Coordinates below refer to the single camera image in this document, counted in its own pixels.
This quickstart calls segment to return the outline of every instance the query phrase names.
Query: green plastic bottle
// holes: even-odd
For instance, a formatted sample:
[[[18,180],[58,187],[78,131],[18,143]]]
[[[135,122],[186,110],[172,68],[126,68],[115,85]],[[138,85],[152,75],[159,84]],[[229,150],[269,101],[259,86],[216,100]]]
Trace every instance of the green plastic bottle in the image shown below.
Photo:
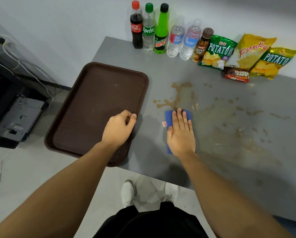
[[[160,16],[155,35],[154,51],[157,54],[164,53],[166,50],[167,36],[168,36],[168,10],[169,5],[162,3],[160,7]]]

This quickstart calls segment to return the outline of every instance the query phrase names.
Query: blue sponge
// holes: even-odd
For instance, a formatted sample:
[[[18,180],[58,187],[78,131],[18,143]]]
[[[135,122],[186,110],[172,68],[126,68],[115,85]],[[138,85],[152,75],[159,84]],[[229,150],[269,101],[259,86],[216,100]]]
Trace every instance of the blue sponge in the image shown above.
[[[187,113],[187,118],[188,120],[192,119],[191,113],[187,110],[182,110],[182,112],[185,111]],[[169,110],[169,111],[165,111],[165,117],[166,117],[166,122],[167,122],[167,130],[170,126],[173,126],[173,121],[172,121],[172,112],[173,110]],[[167,145],[167,150],[168,150],[168,154],[172,154],[169,146]]]

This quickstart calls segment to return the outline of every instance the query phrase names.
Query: gray table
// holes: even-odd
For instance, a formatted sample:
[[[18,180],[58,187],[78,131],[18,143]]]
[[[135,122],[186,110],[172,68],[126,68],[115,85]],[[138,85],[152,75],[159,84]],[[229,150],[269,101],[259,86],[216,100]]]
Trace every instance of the gray table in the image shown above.
[[[296,79],[225,80],[218,70],[136,50],[131,42],[110,37],[93,61],[149,77],[135,138],[121,168],[192,188],[178,159],[166,153],[162,122],[172,107],[157,105],[167,99],[192,111],[201,159],[272,214],[296,220]],[[176,100],[173,82],[193,86],[182,88]]]

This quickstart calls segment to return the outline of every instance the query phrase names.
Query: snack wrapper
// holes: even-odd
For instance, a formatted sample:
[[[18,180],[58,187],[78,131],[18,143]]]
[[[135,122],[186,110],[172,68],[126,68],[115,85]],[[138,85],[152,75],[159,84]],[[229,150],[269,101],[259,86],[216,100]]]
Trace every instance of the snack wrapper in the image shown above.
[[[232,55],[236,45],[233,40],[213,35],[199,65],[223,70],[226,60]]]
[[[253,34],[244,34],[225,66],[249,71],[276,40],[276,37],[264,38]]]
[[[296,55],[295,50],[283,47],[272,47],[261,56],[259,61],[250,70],[250,76],[264,76],[273,79],[280,68],[290,62]]]
[[[224,78],[238,82],[249,82],[249,72],[237,68],[225,68]]]

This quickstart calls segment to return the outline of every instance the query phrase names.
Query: finger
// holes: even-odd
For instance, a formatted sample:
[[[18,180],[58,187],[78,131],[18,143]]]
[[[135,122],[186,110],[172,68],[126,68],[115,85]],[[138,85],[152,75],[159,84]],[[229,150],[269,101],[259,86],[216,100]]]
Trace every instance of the finger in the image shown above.
[[[167,131],[167,143],[168,144],[172,140],[172,135],[173,135],[173,127],[170,126]]]
[[[188,124],[189,124],[190,133],[194,134],[194,132],[193,132],[193,127],[192,127],[192,121],[189,120],[189,121],[188,121]]]
[[[172,123],[173,123],[173,130],[180,129],[178,117],[176,116],[176,112],[172,112]]]
[[[124,110],[119,115],[122,116],[126,120],[127,117],[130,117],[132,115],[132,113],[127,110]]]
[[[177,116],[178,116],[180,129],[184,129],[184,122],[183,122],[183,118],[182,118],[182,109],[178,108]]]
[[[182,116],[183,116],[184,128],[188,131],[189,130],[189,124],[188,124],[187,113],[185,111],[183,111]]]
[[[127,128],[130,130],[130,132],[132,131],[132,129],[134,128],[135,124],[137,121],[137,115],[136,114],[132,114],[130,117],[130,120],[127,124]]]

